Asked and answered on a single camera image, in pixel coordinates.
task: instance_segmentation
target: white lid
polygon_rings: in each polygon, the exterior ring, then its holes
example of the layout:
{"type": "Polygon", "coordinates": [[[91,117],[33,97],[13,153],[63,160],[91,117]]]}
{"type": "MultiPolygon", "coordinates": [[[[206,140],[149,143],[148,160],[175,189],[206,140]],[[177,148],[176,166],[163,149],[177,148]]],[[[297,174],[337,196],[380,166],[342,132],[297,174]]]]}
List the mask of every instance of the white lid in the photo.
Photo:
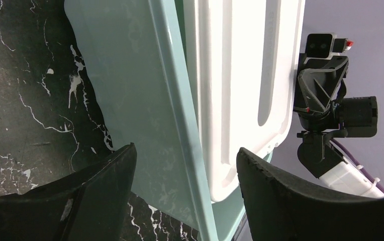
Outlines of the white lid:
{"type": "Polygon", "coordinates": [[[211,199],[238,187],[236,155],[286,138],[304,0],[184,1],[186,56],[211,199]]]}

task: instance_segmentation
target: plastic container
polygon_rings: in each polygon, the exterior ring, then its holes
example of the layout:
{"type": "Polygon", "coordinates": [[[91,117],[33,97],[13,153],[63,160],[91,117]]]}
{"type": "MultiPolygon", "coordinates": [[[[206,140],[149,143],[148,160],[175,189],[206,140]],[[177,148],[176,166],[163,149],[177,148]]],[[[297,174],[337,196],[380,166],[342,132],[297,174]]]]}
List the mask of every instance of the plastic container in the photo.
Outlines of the plastic container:
{"type": "Polygon", "coordinates": [[[214,202],[238,187],[240,147],[264,157],[288,134],[300,2],[184,1],[187,68],[214,202]]]}

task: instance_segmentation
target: white cable connector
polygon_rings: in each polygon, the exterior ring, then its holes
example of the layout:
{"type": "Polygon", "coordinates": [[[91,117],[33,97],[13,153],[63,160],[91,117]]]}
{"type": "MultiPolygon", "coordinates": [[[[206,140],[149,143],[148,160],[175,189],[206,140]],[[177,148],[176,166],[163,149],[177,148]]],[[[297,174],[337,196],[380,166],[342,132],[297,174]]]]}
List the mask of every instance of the white cable connector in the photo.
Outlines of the white cable connector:
{"type": "Polygon", "coordinates": [[[319,179],[330,189],[353,194],[357,196],[383,198],[384,193],[377,188],[379,178],[375,178],[371,183],[368,178],[361,173],[362,165],[355,167],[346,157],[344,162],[337,164],[334,168],[324,173],[319,179]]]}

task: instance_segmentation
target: cable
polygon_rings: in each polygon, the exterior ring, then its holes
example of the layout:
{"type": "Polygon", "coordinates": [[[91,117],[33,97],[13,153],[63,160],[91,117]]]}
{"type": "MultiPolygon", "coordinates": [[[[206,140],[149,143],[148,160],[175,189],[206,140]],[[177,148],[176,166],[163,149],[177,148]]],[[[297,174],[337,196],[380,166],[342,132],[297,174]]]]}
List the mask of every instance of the cable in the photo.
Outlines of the cable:
{"type": "MultiPolygon", "coordinates": [[[[343,151],[343,153],[350,159],[350,161],[352,162],[352,163],[354,163],[355,164],[355,166],[361,166],[362,167],[362,165],[360,164],[360,162],[358,161],[358,160],[356,160],[355,158],[354,158],[354,156],[350,153],[350,151],[348,151],[345,147],[344,147],[344,145],[342,145],[342,144],[340,144],[337,140],[335,140],[335,139],[331,139],[331,142],[333,143],[333,144],[335,144],[336,146],[338,146],[338,148],[340,148],[341,149],[341,151],[343,151]]],[[[364,174],[364,176],[371,182],[371,183],[374,183],[374,181],[375,181],[375,179],[365,170],[365,168],[360,168],[359,169],[363,174],[364,174]]],[[[377,184],[375,185],[378,189],[380,189],[380,191],[382,191],[382,193],[384,193],[384,187],[379,183],[379,182],[377,182],[377,184]]]]}

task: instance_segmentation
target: marble countertop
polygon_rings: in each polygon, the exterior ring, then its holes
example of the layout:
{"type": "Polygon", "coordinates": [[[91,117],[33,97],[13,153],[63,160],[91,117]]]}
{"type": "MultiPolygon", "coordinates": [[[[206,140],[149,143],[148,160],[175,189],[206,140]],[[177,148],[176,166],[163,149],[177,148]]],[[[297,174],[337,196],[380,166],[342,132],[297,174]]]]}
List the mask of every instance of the marble countertop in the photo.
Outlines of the marble countertop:
{"type": "MultiPolygon", "coordinates": [[[[0,0],[0,195],[25,193],[112,150],[63,0],[0,0]]],[[[131,193],[120,240],[198,232],[131,193]]]]}

